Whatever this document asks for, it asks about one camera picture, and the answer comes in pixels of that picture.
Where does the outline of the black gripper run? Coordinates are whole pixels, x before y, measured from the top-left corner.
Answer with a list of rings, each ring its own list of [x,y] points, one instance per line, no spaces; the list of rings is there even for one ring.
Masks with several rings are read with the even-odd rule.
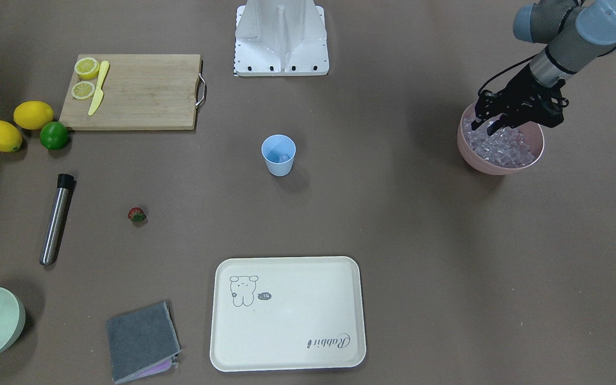
[[[514,64],[501,71],[482,85],[474,107],[476,118],[472,122],[472,130],[486,121],[487,136],[492,136],[504,127],[516,128],[527,122],[550,128],[562,124],[563,110],[569,105],[569,100],[560,92],[565,85],[564,80],[556,81],[552,87],[542,85],[526,65],[503,90],[494,93],[486,88],[492,80],[515,67]]]

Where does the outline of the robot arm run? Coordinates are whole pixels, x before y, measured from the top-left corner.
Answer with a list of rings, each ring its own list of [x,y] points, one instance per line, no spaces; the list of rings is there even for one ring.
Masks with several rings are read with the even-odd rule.
[[[544,48],[519,63],[520,71],[503,90],[481,87],[472,130],[494,117],[498,120],[487,127],[488,135],[526,122],[562,124],[569,103],[562,87],[594,59],[616,51],[616,1],[531,3],[516,14],[513,34]]]

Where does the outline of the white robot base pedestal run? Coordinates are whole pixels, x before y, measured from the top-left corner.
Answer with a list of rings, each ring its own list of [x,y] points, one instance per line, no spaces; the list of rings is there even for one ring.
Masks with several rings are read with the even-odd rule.
[[[313,1],[247,1],[236,9],[236,76],[321,76],[330,69],[325,10]]]

